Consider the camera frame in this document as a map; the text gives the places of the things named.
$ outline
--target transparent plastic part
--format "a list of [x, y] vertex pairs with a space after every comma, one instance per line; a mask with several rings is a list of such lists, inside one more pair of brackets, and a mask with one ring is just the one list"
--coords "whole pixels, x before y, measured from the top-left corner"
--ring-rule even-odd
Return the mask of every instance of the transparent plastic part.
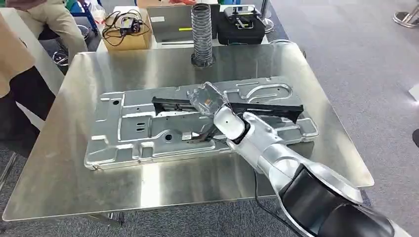
[[214, 115], [224, 104], [228, 103], [227, 96], [210, 82], [205, 82], [193, 91], [187, 91], [187, 96], [191, 105], [201, 114], [208, 116]]

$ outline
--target laptop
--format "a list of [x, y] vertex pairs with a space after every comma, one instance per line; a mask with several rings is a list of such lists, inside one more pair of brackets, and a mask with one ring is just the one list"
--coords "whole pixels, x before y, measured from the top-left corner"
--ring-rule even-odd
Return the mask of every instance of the laptop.
[[[216, 39], [219, 4], [211, 6], [212, 38]], [[148, 7], [150, 24], [156, 42], [176, 42], [192, 40], [192, 5]]]

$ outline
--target table leg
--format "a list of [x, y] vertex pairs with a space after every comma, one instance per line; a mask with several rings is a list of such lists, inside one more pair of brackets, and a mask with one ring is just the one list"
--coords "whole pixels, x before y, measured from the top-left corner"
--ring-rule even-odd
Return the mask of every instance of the table leg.
[[397, 24], [404, 27], [408, 27], [408, 28], [418, 27], [419, 26], [418, 18], [414, 19], [414, 17], [418, 14], [418, 12], [419, 12], [419, 4], [410, 13], [404, 12], [404, 11], [396, 12], [396, 14], [394, 14], [393, 16], [393, 20]]
[[111, 212], [107, 214], [90, 214], [86, 217], [95, 221], [102, 222], [103, 224], [106, 224], [108, 226], [121, 227], [124, 223], [124, 213], [118, 213], [117, 220], [115, 220], [115, 215], [116, 214], [114, 212]]
[[12, 170], [12, 167], [13, 167], [13, 164], [16, 160], [16, 157], [17, 157], [17, 154], [14, 152], [12, 154], [12, 156], [10, 157], [9, 161], [7, 162], [7, 165], [4, 168], [3, 173], [0, 176], [0, 191], [3, 188], [3, 186], [4, 186], [4, 184], [7, 180], [7, 177], [9, 176], [10, 171]]

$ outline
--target khaki pants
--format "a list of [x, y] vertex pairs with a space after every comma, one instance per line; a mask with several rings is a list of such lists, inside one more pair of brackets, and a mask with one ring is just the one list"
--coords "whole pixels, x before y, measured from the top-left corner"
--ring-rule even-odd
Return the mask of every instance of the khaki pants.
[[74, 55], [87, 51], [82, 33], [62, 0], [47, 0], [27, 11], [17, 10], [17, 12], [35, 37], [40, 35], [45, 24], [56, 32], [68, 48], [69, 63]]

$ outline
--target metal panel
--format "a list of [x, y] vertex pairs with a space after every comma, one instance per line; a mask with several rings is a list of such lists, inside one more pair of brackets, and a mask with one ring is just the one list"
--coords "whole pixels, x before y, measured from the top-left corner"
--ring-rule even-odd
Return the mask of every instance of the metal panel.
[[[230, 102], [299, 106], [285, 77], [217, 82]], [[190, 143], [182, 136], [203, 133], [212, 125], [212, 118], [197, 112], [162, 112], [155, 114], [151, 98], [185, 100], [186, 92], [198, 85], [158, 89], [110, 92], [100, 96], [96, 108], [84, 164], [89, 169], [109, 169], [123, 166], [230, 153], [232, 150], [214, 140]], [[319, 135], [308, 113], [300, 115], [296, 124], [289, 119], [266, 117], [287, 144], [310, 142]], [[224, 139], [221, 133], [217, 139]]]

